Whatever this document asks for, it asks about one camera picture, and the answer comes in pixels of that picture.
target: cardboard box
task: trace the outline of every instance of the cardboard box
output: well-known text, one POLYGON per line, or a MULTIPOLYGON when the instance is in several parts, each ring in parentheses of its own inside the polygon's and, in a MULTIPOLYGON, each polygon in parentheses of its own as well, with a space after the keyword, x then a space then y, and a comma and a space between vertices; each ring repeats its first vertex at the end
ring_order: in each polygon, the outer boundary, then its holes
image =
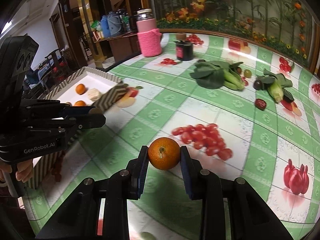
MULTIPOLYGON (((116 101, 122 98, 126 93, 126 86, 121 78, 118 78, 110 73, 106 73, 97 69, 82 67, 77 72, 73 73, 65 81, 54 88, 45 99, 60 100, 61 103, 71 102, 74 104, 78 100, 83 100, 87 105, 93 105, 100 108, 103 112, 107 111, 116 101), (79 83, 83 83, 88 89, 97 88, 103 95, 92 103, 86 94, 78 95, 75 92, 75 87, 79 83)), ((70 141, 69 145, 79 137, 81 130, 77 131, 70 141)), ((42 179, 48 174, 62 151, 48 154, 33 160, 34 176, 28 181, 30 188, 36 189, 42 179)))

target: wall mural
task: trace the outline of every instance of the wall mural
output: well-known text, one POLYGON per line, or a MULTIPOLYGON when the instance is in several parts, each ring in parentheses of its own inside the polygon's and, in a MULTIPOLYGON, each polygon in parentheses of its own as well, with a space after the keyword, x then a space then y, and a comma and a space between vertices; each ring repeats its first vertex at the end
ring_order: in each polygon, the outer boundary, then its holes
POLYGON ((308 67, 312 17, 299 0, 151 0, 159 28, 227 33, 308 67))

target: human hand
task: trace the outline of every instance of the human hand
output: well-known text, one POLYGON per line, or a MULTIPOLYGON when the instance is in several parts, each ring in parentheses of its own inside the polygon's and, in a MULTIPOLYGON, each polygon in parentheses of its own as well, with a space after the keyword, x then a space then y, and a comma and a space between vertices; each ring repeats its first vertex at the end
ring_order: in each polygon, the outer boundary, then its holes
MULTIPOLYGON (((16 172, 17 181, 22 180, 22 182, 28 181, 33 176, 33 159, 27 160, 17 164, 18 171, 16 172)), ((0 180, 4 180, 2 172, 12 172, 11 165, 8 165, 0 160, 0 180)))

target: red label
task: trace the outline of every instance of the red label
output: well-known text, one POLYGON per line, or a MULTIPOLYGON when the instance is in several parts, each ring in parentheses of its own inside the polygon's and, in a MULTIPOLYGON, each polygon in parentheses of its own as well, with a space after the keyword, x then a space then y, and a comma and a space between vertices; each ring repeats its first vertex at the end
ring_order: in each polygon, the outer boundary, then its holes
POLYGON ((179 48, 179 47, 176 47, 176 55, 179 58, 183 58, 183 49, 179 48))

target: screw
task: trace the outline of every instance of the screw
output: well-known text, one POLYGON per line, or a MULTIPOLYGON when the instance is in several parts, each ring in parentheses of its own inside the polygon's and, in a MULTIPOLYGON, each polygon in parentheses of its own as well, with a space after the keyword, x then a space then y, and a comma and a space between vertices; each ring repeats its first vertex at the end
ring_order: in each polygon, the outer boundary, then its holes
POLYGON ((237 182, 238 184, 243 185, 243 184, 245 183, 245 179, 244 179, 244 178, 237 178, 237 179, 236 179, 236 182, 237 182))
POLYGON ((127 176, 128 174, 129 174, 129 171, 128 171, 128 170, 121 170, 121 171, 120 171, 120 175, 123 176, 123 177, 124 177, 124 176, 127 176))
POLYGON ((200 174, 201 174, 201 175, 204 175, 204 176, 207 176, 207 175, 210 174, 210 171, 208 171, 208 170, 206 170, 206 169, 202 169, 202 170, 200 171, 200 174))
POLYGON ((91 179, 91 178, 86 178, 83 183, 84 183, 85 185, 90 185, 90 184, 92 184, 92 182, 93 182, 93 179, 91 179))

